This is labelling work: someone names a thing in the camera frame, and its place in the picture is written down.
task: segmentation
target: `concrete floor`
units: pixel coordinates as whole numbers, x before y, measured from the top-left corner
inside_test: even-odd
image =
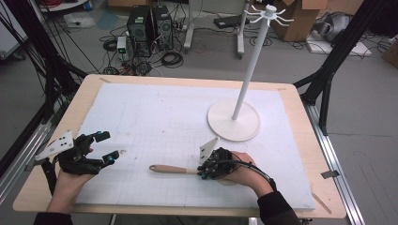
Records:
[[[105,51],[100,37],[126,23],[125,12],[96,7],[89,12],[97,25],[70,33],[96,67]],[[208,15],[195,25],[216,28]],[[148,76],[241,81],[250,61],[253,46],[245,39],[245,54],[237,57],[235,36],[210,31],[195,31],[194,44],[184,64],[178,68],[158,67]],[[72,64],[84,71],[94,70],[84,56],[65,38]],[[396,224],[398,220],[398,73],[397,68],[380,58],[375,43],[363,40],[372,48],[370,57],[349,56],[333,80],[329,104],[328,132],[345,177],[355,196],[365,223]],[[293,48],[278,39],[264,47],[253,74],[254,82],[294,83],[319,69],[324,54]],[[0,61],[0,157],[10,148],[44,101],[42,90],[28,59]],[[12,209],[12,202],[28,175],[25,172],[0,205],[0,224],[32,224],[35,214]],[[108,224],[110,215],[73,215],[75,224]],[[173,218],[134,216],[118,217],[118,224],[178,224]],[[220,224],[220,220],[182,218],[185,224]],[[349,224],[347,219],[316,219],[312,224]]]

